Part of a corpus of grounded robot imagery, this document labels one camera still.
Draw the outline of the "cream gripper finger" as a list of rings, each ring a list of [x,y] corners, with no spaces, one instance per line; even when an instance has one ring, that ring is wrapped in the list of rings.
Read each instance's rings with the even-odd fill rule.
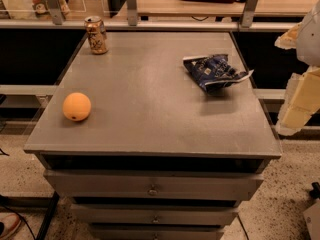
[[[292,136],[298,133],[311,118],[311,114],[298,107],[284,104],[279,111],[275,129],[278,134]]]
[[[286,31],[284,34],[279,36],[276,39],[274,45],[278,48],[285,49],[285,50],[295,49],[300,26],[301,24],[298,23],[292,28],[290,28],[288,31]]]

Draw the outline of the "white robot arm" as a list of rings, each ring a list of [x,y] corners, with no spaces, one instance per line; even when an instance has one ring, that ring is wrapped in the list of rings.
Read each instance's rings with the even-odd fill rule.
[[[320,1],[300,23],[278,37],[275,46],[295,49],[297,59],[308,65],[303,74],[291,75],[278,114],[277,133],[291,136],[320,109]]]

